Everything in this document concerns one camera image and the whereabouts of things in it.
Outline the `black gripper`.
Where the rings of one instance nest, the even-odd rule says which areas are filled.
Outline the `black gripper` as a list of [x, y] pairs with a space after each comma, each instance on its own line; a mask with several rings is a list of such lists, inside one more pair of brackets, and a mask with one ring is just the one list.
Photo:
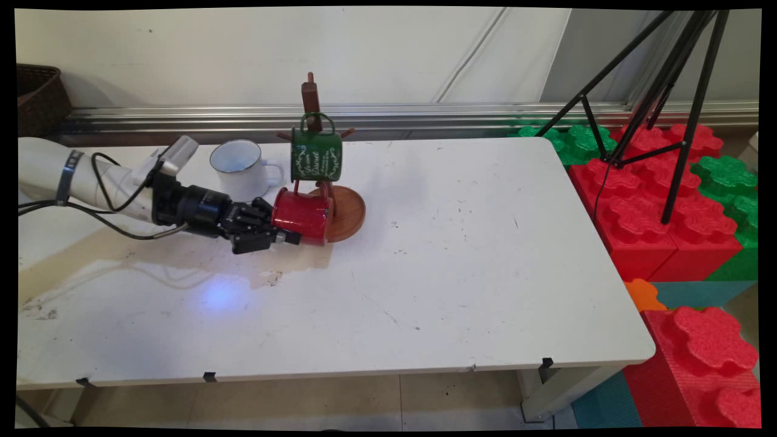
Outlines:
[[263, 197], [234, 202], [222, 192], [201, 186], [184, 188], [184, 232], [209, 238], [231, 238], [233, 254], [266, 251], [276, 243], [299, 245], [302, 235], [272, 227], [274, 205]]

